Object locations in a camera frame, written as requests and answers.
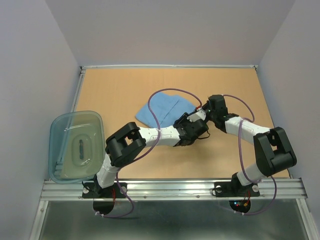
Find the light blue long sleeve shirt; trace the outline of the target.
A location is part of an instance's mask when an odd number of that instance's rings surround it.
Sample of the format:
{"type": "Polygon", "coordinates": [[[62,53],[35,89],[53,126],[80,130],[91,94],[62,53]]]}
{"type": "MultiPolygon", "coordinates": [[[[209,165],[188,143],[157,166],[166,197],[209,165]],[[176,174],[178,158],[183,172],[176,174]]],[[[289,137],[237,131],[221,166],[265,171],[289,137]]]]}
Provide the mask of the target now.
{"type": "MultiPolygon", "coordinates": [[[[184,113],[189,114],[196,108],[194,104],[182,96],[168,95],[163,92],[153,96],[149,105],[161,128],[173,125],[184,113]]],[[[135,118],[149,128],[157,128],[156,120],[147,103],[137,112],[135,118]]]]}

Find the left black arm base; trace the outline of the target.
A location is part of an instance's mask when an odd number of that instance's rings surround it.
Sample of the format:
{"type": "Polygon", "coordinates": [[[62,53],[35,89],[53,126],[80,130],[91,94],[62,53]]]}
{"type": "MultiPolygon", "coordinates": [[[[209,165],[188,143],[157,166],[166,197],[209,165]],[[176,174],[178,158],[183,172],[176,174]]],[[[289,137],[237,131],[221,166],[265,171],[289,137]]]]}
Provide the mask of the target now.
{"type": "Polygon", "coordinates": [[[125,199],[125,195],[122,190],[127,189],[127,183],[120,183],[120,187],[115,182],[112,186],[99,189],[94,182],[84,182],[82,189],[83,199],[125,199]]]}

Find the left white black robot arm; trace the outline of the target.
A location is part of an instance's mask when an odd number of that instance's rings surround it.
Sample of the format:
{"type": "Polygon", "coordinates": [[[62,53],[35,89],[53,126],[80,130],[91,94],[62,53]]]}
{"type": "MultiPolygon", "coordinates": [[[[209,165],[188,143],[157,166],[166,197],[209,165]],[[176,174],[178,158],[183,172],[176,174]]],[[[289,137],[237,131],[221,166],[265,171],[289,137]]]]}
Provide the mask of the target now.
{"type": "Polygon", "coordinates": [[[183,114],[173,125],[163,128],[139,127],[129,122],[106,140],[105,158],[93,182],[83,184],[84,199],[111,198],[116,195],[115,181],[119,171],[135,162],[138,155],[156,146],[185,147],[192,145],[209,130],[206,114],[183,114]]]}

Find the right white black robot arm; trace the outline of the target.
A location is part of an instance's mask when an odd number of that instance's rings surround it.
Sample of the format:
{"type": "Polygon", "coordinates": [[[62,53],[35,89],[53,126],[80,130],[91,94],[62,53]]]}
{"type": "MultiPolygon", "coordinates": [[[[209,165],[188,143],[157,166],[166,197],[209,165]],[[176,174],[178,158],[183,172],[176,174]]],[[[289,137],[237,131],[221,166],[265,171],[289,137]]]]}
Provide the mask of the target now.
{"type": "Polygon", "coordinates": [[[238,138],[238,153],[242,157],[242,141],[253,145],[255,163],[248,167],[241,161],[241,170],[230,181],[218,183],[212,189],[216,197],[241,197],[253,192],[259,194],[258,183],[276,173],[294,167],[297,157],[286,131],[281,127],[269,128],[256,125],[255,119],[242,118],[229,113],[224,95],[212,95],[202,109],[206,118],[226,134],[238,138]]]}

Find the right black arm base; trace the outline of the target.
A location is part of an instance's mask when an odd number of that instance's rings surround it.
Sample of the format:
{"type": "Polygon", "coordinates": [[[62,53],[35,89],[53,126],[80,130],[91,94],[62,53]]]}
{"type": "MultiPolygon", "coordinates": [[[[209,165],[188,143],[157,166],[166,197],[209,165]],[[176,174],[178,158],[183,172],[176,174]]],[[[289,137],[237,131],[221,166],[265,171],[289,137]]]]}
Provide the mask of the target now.
{"type": "Polygon", "coordinates": [[[242,186],[234,185],[230,181],[220,181],[214,183],[211,194],[217,198],[244,198],[259,197],[260,191],[257,184],[242,186]]]}

